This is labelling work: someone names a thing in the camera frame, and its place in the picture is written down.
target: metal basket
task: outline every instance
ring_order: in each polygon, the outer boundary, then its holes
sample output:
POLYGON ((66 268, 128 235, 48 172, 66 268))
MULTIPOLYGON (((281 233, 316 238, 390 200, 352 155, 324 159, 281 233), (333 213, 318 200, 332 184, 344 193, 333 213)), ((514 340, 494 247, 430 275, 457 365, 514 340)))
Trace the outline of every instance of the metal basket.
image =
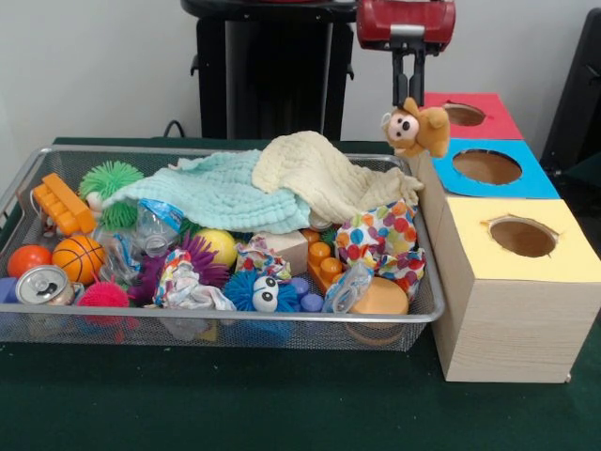
MULTIPOLYGON (((6 276, 8 258, 15 249, 40 240, 41 224, 30 204, 29 195, 41 183, 42 177, 55 172, 74 188, 90 168, 108 160, 131 163, 148 176, 169 163, 176 163, 179 157, 202 157, 212 152, 198 149, 53 146, 34 153, 0 200, 0 274, 6 276)), ((377 171, 399 166, 408 173, 405 162, 393 156, 352 155, 349 158, 355 164, 377 171)), ((311 350, 408 350, 425 324, 436 320, 444 310, 436 261, 421 214, 416 216, 415 226, 427 263, 418 295, 407 315, 173 311, 3 303, 0 304, 0 340, 311 350)))

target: black cable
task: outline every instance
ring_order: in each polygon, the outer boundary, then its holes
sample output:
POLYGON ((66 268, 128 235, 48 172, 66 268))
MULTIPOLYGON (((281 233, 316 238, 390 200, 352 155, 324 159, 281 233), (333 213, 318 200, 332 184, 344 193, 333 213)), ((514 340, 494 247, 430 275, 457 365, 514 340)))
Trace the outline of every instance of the black cable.
POLYGON ((169 136, 169 132, 171 131, 171 129, 173 128, 174 125, 177 127, 177 130, 179 131, 179 136, 181 136, 182 138, 185 138, 186 133, 184 132, 183 127, 181 126, 179 121, 175 120, 175 119, 167 124, 167 128, 165 129, 165 132, 162 134, 162 137, 166 138, 167 136, 169 136))

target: circular hole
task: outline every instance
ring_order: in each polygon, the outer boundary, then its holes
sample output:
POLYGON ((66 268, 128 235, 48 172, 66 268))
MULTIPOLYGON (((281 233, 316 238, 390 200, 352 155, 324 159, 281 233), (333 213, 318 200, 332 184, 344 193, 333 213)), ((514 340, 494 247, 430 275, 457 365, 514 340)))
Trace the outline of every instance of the circular hole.
POLYGON ((523 257, 543 257, 555 249, 553 232, 529 219, 501 219, 490 227, 490 234, 505 249, 523 257))
POLYGON ((463 127, 475 127, 485 121, 485 113, 475 106, 466 105, 465 103, 453 103, 447 101, 442 105, 449 115, 449 120, 452 124, 461 125, 463 127))
POLYGON ((494 150, 473 148, 458 153, 453 166, 469 179, 505 185, 519 179, 522 169, 513 158, 494 150))

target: mint green cloth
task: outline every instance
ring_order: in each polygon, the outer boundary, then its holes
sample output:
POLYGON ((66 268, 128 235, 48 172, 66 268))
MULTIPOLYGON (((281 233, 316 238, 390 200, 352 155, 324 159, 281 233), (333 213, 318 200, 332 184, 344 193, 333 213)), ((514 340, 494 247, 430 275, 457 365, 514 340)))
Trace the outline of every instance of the mint green cloth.
POLYGON ((161 200, 182 210, 191 221, 209 228, 236 232, 288 233, 309 226, 309 205, 287 189, 266 194, 252 184, 261 152, 220 152, 207 158, 179 159, 136 181, 102 206, 115 202, 161 200))

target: red box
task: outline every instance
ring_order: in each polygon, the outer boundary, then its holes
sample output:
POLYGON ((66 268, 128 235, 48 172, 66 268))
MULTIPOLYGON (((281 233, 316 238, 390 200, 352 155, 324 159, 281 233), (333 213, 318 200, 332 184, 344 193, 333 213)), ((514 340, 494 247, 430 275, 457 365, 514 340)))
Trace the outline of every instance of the red box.
POLYGON ((452 138, 524 139, 498 94, 426 92, 424 106, 447 110, 452 138))

